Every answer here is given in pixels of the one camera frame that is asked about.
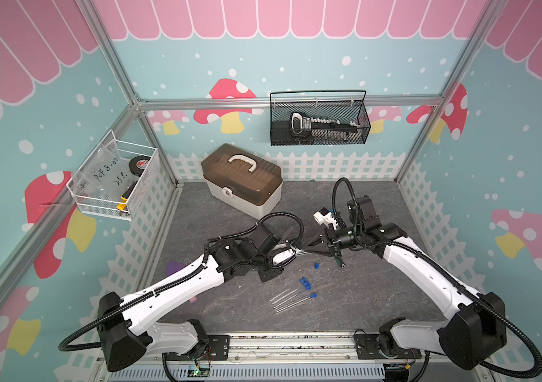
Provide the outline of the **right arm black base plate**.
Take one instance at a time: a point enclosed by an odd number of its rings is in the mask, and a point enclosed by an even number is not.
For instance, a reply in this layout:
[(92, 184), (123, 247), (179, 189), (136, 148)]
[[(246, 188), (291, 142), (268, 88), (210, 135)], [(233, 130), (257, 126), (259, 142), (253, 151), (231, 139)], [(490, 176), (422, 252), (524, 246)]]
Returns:
[(422, 358), (420, 350), (399, 348), (383, 350), (378, 337), (378, 334), (365, 334), (361, 330), (357, 330), (353, 334), (355, 351), (359, 360), (383, 360), (391, 362), (392, 360), (417, 361)]

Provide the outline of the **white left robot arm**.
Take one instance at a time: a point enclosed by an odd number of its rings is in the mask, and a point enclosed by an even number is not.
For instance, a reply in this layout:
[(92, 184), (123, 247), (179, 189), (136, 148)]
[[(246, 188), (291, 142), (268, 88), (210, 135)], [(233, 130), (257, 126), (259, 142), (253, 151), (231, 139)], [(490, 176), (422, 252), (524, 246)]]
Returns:
[(181, 271), (141, 291), (123, 297), (104, 296), (97, 318), (63, 339), (61, 352), (99, 348), (110, 372), (125, 369), (151, 353), (201, 356), (209, 337), (203, 325), (189, 319), (178, 324), (161, 322), (166, 314), (188, 300), (231, 279), (258, 272), (266, 282), (280, 275), (301, 251), (303, 229), (284, 235), (263, 223), (205, 242), (202, 256)]

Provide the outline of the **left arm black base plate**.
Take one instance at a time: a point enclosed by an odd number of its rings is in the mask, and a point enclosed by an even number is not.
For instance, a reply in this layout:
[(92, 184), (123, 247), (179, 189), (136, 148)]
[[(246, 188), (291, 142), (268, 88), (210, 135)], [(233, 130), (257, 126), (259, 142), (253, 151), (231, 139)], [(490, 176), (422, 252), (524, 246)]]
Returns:
[(188, 353), (188, 359), (226, 361), (228, 359), (231, 337), (225, 334), (208, 335), (199, 340), (196, 346)]

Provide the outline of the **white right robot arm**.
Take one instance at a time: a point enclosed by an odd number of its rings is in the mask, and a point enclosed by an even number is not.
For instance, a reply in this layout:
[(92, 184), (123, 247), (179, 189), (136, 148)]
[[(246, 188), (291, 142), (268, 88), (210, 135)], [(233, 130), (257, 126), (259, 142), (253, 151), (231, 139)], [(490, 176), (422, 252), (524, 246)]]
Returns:
[[(503, 300), (489, 292), (481, 294), (462, 283), (427, 256), (396, 224), (368, 230), (331, 227), (305, 245), (305, 250), (343, 261), (345, 248), (362, 248), (395, 266), (414, 282), (443, 313), (442, 322), (414, 322), (395, 318), (379, 329), (382, 351), (419, 349), (443, 354), (464, 370), (481, 365), (498, 374), (531, 379), (542, 373), (542, 355), (535, 343), (507, 319)], [(511, 370), (487, 361), (507, 344), (513, 332), (531, 352), (534, 364), (528, 370)]]

